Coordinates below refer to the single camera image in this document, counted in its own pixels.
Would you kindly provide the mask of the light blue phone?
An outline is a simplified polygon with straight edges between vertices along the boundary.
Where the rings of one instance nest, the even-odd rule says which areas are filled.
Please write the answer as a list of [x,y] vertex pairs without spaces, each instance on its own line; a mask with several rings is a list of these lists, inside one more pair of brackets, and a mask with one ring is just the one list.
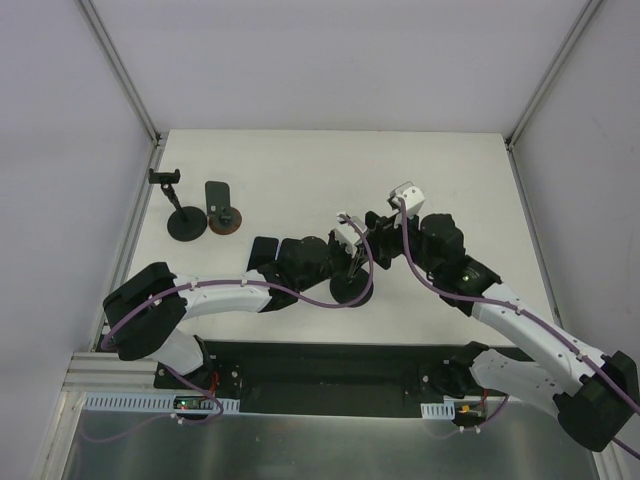
[[278,254],[280,241],[277,238],[256,236],[253,240],[247,270],[256,270],[262,265],[274,261]]

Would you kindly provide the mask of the brown-base phone stand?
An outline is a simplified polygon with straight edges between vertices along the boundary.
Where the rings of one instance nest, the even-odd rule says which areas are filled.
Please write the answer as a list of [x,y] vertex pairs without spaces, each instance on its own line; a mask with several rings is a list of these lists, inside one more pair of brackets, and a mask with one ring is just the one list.
[[217,235],[231,235],[242,224],[241,213],[231,205],[230,187],[225,182],[205,182],[208,226]]

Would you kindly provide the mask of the black round-base phone stand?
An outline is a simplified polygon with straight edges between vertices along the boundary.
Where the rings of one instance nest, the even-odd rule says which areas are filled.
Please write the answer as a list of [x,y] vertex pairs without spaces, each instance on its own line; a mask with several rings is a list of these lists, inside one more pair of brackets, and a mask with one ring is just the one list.
[[162,193],[174,207],[174,212],[167,220],[169,235],[179,242],[190,242],[201,237],[207,226],[207,217],[203,210],[195,206],[183,206],[176,194],[174,186],[179,183],[181,173],[179,169],[173,172],[159,172],[149,169],[148,182],[159,185]]

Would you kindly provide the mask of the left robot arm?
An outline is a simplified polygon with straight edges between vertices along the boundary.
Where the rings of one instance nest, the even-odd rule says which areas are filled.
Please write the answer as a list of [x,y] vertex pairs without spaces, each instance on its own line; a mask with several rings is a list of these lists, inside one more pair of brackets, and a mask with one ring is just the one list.
[[[328,240],[297,240],[283,257],[231,278],[176,274],[167,263],[155,262],[104,299],[109,331],[101,346],[122,361],[151,359],[188,388],[199,389],[214,368],[203,340],[182,331],[182,322],[220,313],[270,313],[297,302],[323,309],[354,307],[373,289],[373,263],[366,233],[346,224]],[[358,275],[364,283],[351,299],[327,303],[305,294],[325,281]]]

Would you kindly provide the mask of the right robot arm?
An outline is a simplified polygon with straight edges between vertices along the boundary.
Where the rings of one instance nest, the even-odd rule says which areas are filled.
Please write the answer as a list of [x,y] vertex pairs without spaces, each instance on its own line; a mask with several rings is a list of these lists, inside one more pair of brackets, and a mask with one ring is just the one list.
[[554,417],[579,445],[601,452],[639,412],[636,363],[608,355],[540,319],[500,276],[467,254],[464,235],[449,214],[424,218],[397,212],[365,216],[376,263],[389,269],[403,255],[428,289],[468,317],[499,332],[528,356],[509,360],[479,346],[450,369],[461,394],[479,388],[514,396]]

